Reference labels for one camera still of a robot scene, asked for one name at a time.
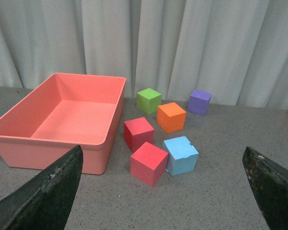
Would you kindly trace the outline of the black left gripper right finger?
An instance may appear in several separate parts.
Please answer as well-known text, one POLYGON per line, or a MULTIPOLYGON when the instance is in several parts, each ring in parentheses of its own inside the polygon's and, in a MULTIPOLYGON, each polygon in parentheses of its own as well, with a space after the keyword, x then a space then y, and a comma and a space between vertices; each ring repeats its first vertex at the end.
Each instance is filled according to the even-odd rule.
POLYGON ((269 229, 288 230, 288 170, 251 147, 242 164, 269 229))

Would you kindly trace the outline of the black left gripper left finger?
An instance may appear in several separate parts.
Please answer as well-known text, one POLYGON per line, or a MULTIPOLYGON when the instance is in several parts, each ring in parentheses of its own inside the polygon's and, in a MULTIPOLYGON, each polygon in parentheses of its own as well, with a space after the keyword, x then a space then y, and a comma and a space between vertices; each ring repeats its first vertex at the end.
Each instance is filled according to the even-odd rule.
POLYGON ((0 201, 0 230, 62 230, 83 168, 79 145, 0 201))

